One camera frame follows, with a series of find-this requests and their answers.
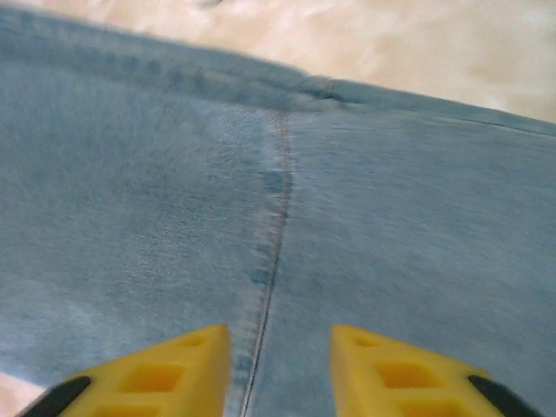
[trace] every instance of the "yellow plastic piece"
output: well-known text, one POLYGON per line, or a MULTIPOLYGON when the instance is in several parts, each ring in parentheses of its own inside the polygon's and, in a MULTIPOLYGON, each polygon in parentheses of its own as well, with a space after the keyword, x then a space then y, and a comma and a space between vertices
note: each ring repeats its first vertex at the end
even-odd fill
POLYGON ((228 327, 215 325, 70 377, 91 385, 63 417, 222 417, 228 389, 228 327))
POLYGON ((337 417, 500 417, 467 380, 486 371, 347 325, 332 327, 337 417))

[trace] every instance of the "denim fabric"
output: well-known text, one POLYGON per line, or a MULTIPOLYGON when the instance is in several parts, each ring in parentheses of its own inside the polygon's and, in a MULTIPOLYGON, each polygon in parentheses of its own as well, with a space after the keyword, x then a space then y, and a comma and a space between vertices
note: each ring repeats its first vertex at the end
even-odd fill
POLYGON ((556 412, 556 126, 7 7, 0 59, 0 370, 227 322, 227 416, 332 416, 348 322, 556 412))

